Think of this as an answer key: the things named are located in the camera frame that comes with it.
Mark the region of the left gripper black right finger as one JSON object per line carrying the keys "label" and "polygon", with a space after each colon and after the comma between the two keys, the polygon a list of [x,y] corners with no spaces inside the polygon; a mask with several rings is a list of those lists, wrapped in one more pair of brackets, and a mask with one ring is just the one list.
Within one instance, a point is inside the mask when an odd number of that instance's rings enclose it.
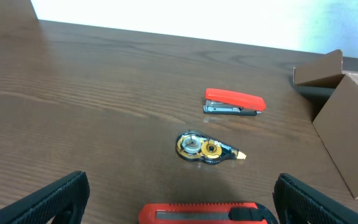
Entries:
{"label": "left gripper black right finger", "polygon": [[273,201],[280,223],[358,224],[358,213],[286,173],[278,176]]}

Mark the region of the black yellow correction tape dispenser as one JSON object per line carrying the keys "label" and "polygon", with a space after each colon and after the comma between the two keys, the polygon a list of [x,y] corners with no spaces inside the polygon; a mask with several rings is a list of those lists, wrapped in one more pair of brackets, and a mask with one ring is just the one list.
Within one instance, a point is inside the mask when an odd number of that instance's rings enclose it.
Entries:
{"label": "black yellow correction tape dispenser", "polygon": [[186,161],[216,165],[226,160],[243,160],[246,155],[238,148],[197,130],[178,135],[175,151]]}

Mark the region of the red utility knife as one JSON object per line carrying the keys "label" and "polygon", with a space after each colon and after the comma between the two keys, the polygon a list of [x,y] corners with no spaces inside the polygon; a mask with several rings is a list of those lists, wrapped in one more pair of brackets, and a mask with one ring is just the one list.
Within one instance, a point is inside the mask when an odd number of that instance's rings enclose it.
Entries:
{"label": "red utility knife", "polygon": [[254,202],[148,203],[139,224],[277,224],[273,213]]}

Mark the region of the brown cardboard box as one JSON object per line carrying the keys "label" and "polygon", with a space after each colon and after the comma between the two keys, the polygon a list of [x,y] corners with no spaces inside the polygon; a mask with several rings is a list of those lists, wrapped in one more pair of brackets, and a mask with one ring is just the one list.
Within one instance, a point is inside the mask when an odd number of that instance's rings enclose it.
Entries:
{"label": "brown cardboard box", "polygon": [[358,71],[343,69],[337,49],[293,69],[293,84],[333,89],[313,126],[355,199],[358,199]]}

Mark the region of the red stapler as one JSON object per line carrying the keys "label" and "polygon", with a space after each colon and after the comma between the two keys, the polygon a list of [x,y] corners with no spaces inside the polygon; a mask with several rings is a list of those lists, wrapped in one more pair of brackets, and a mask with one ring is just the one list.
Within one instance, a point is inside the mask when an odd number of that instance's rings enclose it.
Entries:
{"label": "red stapler", "polygon": [[204,98],[205,114],[257,116],[266,109],[266,103],[262,97],[237,91],[207,88]]}

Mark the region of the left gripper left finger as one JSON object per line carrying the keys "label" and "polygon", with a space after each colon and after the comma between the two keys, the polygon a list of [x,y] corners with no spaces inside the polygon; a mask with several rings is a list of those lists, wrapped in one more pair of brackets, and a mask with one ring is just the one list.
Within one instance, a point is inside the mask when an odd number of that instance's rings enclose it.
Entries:
{"label": "left gripper left finger", "polygon": [[0,209],[0,224],[81,223],[89,196],[86,173],[78,170]]}

